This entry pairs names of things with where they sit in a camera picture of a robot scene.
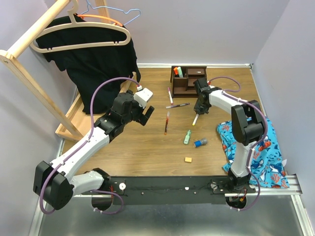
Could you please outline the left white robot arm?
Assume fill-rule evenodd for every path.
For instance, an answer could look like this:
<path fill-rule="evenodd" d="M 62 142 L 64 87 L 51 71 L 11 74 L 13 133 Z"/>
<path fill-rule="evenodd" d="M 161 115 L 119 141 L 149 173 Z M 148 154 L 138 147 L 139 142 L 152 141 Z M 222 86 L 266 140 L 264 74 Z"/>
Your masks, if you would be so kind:
<path fill-rule="evenodd" d="M 76 172 L 96 152 L 110 144 L 124 127 L 134 121 L 145 125 L 154 108 L 147 103 L 153 92 L 143 88 L 118 94 L 112 108 L 92 124 L 90 131 L 66 153 L 50 163 L 40 162 L 35 169 L 33 191 L 40 203 L 49 204 L 54 210 L 63 208 L 70 199 L 88 191 L 104 194 L 109 189 L 106 173 L 95 169 L 86 174 Z"/>

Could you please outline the dark wooden desk organizer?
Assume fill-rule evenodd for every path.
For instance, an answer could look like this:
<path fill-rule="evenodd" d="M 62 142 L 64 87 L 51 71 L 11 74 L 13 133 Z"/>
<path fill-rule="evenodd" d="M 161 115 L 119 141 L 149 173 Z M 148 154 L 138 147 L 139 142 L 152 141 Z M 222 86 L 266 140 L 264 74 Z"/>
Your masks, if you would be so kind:
<path fill-rule="evenodd" d="M 200 78 L 207 78 L 206 66 L 180 66 L 184 77 L 175 77 L 171 67 L 170 83 L 171 93 L 174 98 L 197 98 L 197 92 L 194 87 L 194 81 Z"/>

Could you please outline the red clear pen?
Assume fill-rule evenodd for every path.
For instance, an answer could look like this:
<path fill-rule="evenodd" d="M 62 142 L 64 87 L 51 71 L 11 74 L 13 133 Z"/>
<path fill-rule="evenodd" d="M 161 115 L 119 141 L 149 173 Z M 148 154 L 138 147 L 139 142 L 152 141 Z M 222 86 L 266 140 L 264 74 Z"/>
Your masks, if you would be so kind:
<path fill-rule="evenodd" d="M 168 112 L 167 112 L 167 115 L 166 115 L 165 129 L 164 129 L 164 134 L 165 134 L 165 135 L 167 135 L 169 118 L 170 118 L 170 111 L 168 111 Z"/>

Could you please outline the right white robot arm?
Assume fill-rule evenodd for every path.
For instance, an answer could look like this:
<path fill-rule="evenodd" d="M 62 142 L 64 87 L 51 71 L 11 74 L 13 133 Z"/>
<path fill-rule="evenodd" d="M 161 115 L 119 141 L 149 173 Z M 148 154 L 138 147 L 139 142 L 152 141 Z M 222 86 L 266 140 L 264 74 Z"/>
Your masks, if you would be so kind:
<path fill-rule="evenodd" d="M 219 87 L 211 86 L 206 78 L 193 82 L 198 99 L 194 105 L 196 117 L 207 114 L 216 106 L 231 115 L 232 134 L 236 140 L 234 161 L 228 171 L 224 188 L 236 193 L 249 183 L 254 148 L 267 134 L 268 125 L 259 102 L 236 98 Z"/>

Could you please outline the yellow capped white marker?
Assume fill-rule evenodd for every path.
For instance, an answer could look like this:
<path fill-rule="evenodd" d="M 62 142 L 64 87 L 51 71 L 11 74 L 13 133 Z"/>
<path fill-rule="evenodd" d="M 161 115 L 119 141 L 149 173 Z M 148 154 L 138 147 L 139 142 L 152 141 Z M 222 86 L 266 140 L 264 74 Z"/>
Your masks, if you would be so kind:
<path fill-rule="evenodd" d="M 196 114 L 196 115 L 195 115 L 195 118 L 194 118 L 194 120 L 193 120 L 193 122 L 192 122 L 192 126 L 195 126 L 195 125 L 196 125 L 196 122 L 197 122 L 197 120 L 198 120 L 198 117 L 199 117 L 199 114 Z"/>

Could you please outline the pink capped white marker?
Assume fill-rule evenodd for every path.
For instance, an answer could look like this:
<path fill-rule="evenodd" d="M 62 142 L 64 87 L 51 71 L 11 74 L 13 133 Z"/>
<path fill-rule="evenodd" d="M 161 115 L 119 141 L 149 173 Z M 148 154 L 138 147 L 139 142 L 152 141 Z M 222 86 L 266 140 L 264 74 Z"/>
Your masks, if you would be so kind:
<path fill-rule="evenodd" d="M 169 100 L 170 100 L 170 104 L 173 105 L 173 98 L 172 98 L 172 93 L 171 93 L 171 90 L 170 90 L 170 87 L 168 87 L 168 95 L 169 95 Z"/>

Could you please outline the mint green highlighter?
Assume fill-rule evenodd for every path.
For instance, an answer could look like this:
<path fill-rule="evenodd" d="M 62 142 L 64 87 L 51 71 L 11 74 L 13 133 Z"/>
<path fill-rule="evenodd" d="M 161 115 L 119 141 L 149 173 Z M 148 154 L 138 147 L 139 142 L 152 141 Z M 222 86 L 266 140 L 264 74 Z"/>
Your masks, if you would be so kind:
<path fill-rule="evenodd" d="M 177 67 L 177 72 L 178 72 L 179 77 L 181 77 L 181 78 L 184 77 L 184 74 L 182 72 L 182 68 L 180 66 Z"/>

